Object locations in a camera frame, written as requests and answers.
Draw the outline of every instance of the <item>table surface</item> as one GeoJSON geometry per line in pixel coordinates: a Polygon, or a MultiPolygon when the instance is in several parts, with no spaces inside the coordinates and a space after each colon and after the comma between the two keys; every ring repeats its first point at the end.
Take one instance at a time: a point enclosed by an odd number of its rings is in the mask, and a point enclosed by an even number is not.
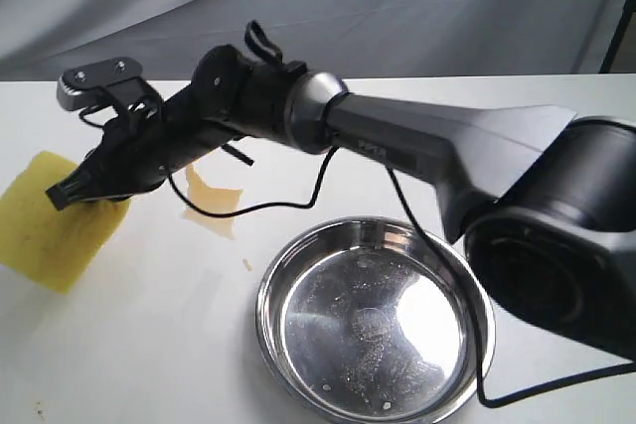
{"type": "MultiPolygon", "coordinates": [[[[182,84],[156,86],[169,95],[182,84]]],[[[636,75],[364,79],[349,85],[401,99],[474,107],[551,103],[582,115],[636,120],[636,75]]],[[[0,102],[0,191],[40,150],[79,161],[99,139],[98,131],[57,107],[53,83],[0,83],[0,102]]],[[[252,139],[241,148],[256,160],[252,168],[224,153],[199,161],[211,186],[244,188],[241,206],[309,197],[320,158],[252,139]]],[[[178,179],[183,185],[182,175],[178,179]]],[[[432,188],[402,181],[422,225],[440,234],[432,188]]],[[[0,267],[0,422],[322,422],[264,367],[253,326],[255,292],[274,255],[312,225],[354,214],[405,218],[384,169],[341,151],[315,209],[242,216],[234,241],[184,220],[183,211],[167,187],[136,198],[68,296],[0,267]]],[[[486,382],[492,396],[618,362],[495,308],[497,345],[486,382]]],[[[473,398],[446,422],[633,422],[634,386],[636,377],[622,376],[499,410],[473,398]]]]}

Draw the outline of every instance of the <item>stainless steel bowl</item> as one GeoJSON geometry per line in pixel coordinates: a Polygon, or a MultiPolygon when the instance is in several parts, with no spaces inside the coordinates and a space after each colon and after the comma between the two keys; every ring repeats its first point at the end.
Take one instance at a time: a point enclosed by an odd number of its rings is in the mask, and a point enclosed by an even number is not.
{"type": "Polygon", "coordinates": [[[258,291],[268,367],[292,395],[337,423],[431,423],[475,391],[474,307],[495,345],[490,301],[465,260],[429,235],[470,300],[409,224],[350,217],[318,225],[274,259],[258,291]]]}

